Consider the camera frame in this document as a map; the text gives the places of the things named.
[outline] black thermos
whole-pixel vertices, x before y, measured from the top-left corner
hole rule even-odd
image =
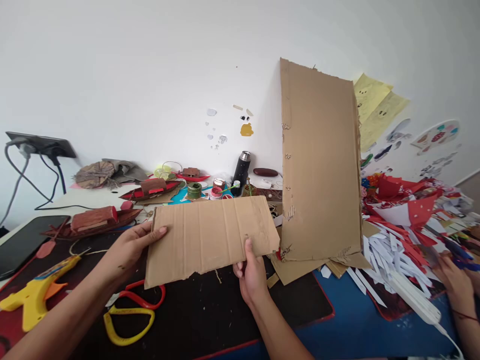
[[[242,194],[242,190],[247,182],[247,177],[249,176],[249,166],[250,153],[248,151],[242,151],[238,158],[238,162],[236,163],[235,175],[233,176],[233,181],[238,180],[240,182],[240,187],[234,187],[230,190],[234,197],[238,197]]]

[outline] wooden boat model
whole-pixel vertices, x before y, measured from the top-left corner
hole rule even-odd
[[[102,207],[85,211],[73,216],[71,223],[54,227],[42,232],[41,235],[61,240],[78,240],[91,235],[106,233],[130,224],[140,214],[142,209],[116,211],[114,206]]]
[[[198,170],[196,167],[187,167],[181,172],[172,172],[172,174],[175,174],[177,178],[183,179],[189,183],[198,183],[210,177],[210,175],[200,176],[200,170]]]
[[[168,180],[165,181],[162,178],[153,178],[142,181],[140,187],[129,191],[122,196],[120,199],[130,200],[130,201],[141,201],[151,199],[166,193],[171,192],[177,186],[179,186],[181,181]]]

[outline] yellow scissors handle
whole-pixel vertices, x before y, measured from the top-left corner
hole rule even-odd
[[[112,323],[112,317],[110,315],[136,315],[136,314],[145,314],[150,315],[150,320],[148,321],[148,325],[137,335],[132,337],[120,337],[115,332],[114,324]],[[117,346],[127,346],[131,345],[138,340],[140,340],[152,327],[152,324],[155,320],[155,312],[150,309],[146,309],[143,307],[135,307],[135,308],[116,308],[113,305],[108,312],[103,315],[103,322],[105,323],[106,334],[112,343]]]

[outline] white power strip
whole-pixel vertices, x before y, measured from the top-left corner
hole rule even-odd
[[[385,278],[388,284],[400,295],[400,297],[415,311],[420,318],[429,325],[433,325],[437,330],[446,336],[455,345],[458,351],[459,359],[464,359],[464,355],[457,344],[452,340],[447,331],[440,325],[442,314],[440,311],[424,296],[405,275],[392,271],[391,279]]]

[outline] hand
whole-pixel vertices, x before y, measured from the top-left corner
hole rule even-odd
[[[267,274],[263,257],[255,257],[252,239],[245,241],[245,262],[233,264],[233,273],[239,278],[240,292],[250,309],[270,297],[267,288]]]
[[[161,239],[168,231],[163,226],[155,231],[151,222],[144,222],[126,230],[108,249],[91,273],[96,277],[111,282],[126,281],[135,269],[142,250]]]
[[[460,270],[448,256],[439,256],[433,273],[446,287],[453,310],[476,318],[474,287],[465,271]]]

